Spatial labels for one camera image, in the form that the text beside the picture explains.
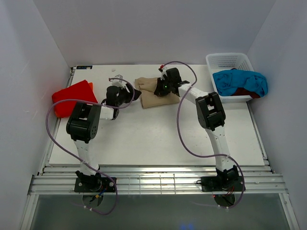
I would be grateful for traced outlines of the beige t shirt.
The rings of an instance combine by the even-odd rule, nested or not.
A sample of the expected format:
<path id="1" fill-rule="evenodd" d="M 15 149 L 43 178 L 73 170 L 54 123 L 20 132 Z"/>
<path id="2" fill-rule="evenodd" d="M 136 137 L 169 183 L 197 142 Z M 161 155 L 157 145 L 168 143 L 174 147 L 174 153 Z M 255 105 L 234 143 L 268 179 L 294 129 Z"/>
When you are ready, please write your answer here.
<path id="1" fill-rule="evenodd" d="M 140 102 L 143 109 L 177 104 L 180 99 L 177 95 L 170 93 L 166 96 L 156 96 L 154 91 L 157 86 L 158 78 L 138 78 L 134 80 L 135 88 L 141 91 Z"/>

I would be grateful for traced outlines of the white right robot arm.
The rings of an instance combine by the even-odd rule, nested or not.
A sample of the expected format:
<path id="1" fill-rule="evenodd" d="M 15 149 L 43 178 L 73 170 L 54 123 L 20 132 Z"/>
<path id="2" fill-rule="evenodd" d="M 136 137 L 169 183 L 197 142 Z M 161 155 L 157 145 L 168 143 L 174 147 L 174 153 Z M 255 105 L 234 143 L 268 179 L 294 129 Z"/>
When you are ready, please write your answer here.
<path id="1" fill-rule="evenodd" d="M 203 186 L 209 189 L 231 189 L 239 179 L 235 162 L 230 159 L 230 152 L 225 137 L 225 111 L 218 93 L 204 92 L 197 89 L 188 81 L 181 79 L 177 68 L 167 69 L 161 65 L 161 77 L 157 80 L 154 91 L 156 96 L 162 97 L 173 93 L 195 104 L 200 126 L 209 136 L 215 157 L 217 175 L 203 179 Z"/>

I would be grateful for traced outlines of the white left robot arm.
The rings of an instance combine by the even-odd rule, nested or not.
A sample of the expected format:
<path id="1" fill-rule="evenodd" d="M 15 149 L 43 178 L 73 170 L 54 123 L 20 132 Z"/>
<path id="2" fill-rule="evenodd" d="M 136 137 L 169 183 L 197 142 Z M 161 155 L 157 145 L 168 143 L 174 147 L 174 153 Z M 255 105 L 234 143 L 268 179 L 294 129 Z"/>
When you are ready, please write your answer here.
<path id="1" fill-rule="evenodd" d="M 76 171 L 79 183 L 91 192 L 99 191 L 103 186 L 103 178 L 97 171 L 100 167 L 95 154 L 90 151 L 90 141 L 98 132 L 100 119 L 115 120 L 119 114 L 119 107 L 129 104 L 141 96 L 141 91 L 125 86 L 109 86 L 102 106 L 77 102 L 69 117 L 66 131 L 77 148 L 80 169 Z"/>

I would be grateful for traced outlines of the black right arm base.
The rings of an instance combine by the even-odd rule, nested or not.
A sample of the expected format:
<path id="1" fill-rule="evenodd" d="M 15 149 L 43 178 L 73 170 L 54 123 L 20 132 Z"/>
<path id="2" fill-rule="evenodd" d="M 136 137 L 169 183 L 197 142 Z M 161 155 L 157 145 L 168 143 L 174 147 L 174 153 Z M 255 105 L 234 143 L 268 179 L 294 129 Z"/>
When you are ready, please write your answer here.
<path id="1" fill-rule="evenodd" d="M 218 176 L 203 176 L 196 181 L 203 192 L 241 192 L 245 191 L 242 176 L 230 181 L 222 181 Z"/>

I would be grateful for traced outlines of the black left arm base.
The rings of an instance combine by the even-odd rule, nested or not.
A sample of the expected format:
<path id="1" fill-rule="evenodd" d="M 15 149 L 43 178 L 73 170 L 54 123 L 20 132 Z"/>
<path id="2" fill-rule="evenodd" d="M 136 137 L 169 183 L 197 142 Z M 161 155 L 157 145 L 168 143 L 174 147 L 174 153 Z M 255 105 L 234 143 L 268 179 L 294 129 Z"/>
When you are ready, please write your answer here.
<path id="1" fill-rule="evenodd" d="M 115 192 L 116 177 L 112 177 L 114 181 L 109 178 L 101 177 L 91 180 L 77 178 L 75 181 L 74 192 L 76 193 L 100 193 L 105 191 L 107 193 Z"/>

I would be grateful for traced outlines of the blue label sticker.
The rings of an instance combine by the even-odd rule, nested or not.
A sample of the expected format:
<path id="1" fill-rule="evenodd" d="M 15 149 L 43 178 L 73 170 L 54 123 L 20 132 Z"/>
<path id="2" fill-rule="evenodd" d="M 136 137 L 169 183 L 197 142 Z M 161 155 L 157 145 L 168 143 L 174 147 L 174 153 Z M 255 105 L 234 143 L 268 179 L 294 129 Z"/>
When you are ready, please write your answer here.
<path id="1" fill-rule="evenodd" d="M 92 69 L 93 66 L 92 65 L 88 65 L 88 66 L 77 66 L 76 69 Z"/>

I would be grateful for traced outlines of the white plastic basket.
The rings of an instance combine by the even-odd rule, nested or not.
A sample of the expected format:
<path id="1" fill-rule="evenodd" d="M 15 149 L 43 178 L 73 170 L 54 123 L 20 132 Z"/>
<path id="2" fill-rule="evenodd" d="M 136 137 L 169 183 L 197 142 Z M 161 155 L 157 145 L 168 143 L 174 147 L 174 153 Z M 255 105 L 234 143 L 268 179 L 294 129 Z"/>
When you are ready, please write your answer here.
<path id="1" fill-rule="evenodd" d="M 239 69 L 246 71 L 254 71 L 254 68 L 247 57 L 243 53 L 215 53 L 206 56 L 206 63 L 209 75 L 213 84 L 213 89 L 217 92 L 217 87 L 213 79 L 213 74 L 223 70 Z M 246 103 L 252 98 L 248 95 L 243 96 L 220 96 L 222 103 Z"/>

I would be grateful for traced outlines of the blue t shirt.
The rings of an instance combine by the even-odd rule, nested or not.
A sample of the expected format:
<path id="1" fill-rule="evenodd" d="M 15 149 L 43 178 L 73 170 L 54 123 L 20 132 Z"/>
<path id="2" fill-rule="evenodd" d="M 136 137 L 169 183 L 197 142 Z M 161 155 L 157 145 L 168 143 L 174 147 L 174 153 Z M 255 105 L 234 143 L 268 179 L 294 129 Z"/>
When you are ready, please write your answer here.
<path id="1" fill-rule="evenodd" d="M 213 74 L 217 91 L 220 96 L 232 96 L 237 88 L 245 88 L 264 97 L 268 93 L 266 78 L 254 71 L 239 69 L 223 70 Z"/>

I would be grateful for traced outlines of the dark red t shirt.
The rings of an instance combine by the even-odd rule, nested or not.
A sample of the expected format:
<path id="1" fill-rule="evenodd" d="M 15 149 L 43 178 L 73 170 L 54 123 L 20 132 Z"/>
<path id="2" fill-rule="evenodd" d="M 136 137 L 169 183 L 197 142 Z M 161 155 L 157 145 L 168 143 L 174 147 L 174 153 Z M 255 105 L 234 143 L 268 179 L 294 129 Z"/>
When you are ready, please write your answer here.
<path id="1" fill-rule="evenodd" d="M 260 96 L 252 91 L 248 91 L 245 88 L 237 88 L 235 93 L 232 94 L 232 96 L 250 96 L 253 99 L 258 99 Z"/>

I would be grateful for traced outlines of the aluminium table frame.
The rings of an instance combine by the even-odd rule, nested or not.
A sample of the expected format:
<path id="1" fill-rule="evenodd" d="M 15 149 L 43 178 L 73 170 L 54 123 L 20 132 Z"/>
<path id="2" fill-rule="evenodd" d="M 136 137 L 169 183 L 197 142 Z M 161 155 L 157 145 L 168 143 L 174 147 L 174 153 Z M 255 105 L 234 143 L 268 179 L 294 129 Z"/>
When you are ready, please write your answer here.
<path id="1" fill-rule="evenodd" d="M 105 97 L 108 77 L 118 74 L 133 82 L 139 77 L 155 77 L 158 65 L 93 66 L 73 68 L 69 85 L 82 80 L 94 84 L 99 101 Z M 287 193 L 281 174 L 272 172 L 266 152 L 247 103 L 226 103 L 225 132 L 229 150 L 243 171 L 246 193 Z M 101 121 L 91 142 L 101 170 L 117 178 L 120 195 L 201 194 L 196 181 L 215 175 L 213 158 L 191 156 L 181 146 L 176 129 L 177 105 L 142 109 L 140 102 L 120 112 L 115 121 Z M 213 153 L 209 137 L 199 126 L 195 106 L 185 101 L 180 114 L 182 137 L 197 154 Z M 31 195 L 75 194 L 75 171 L 79 162 L 57 146 L 46 153 L 40 175 L 34 176 Z"/>

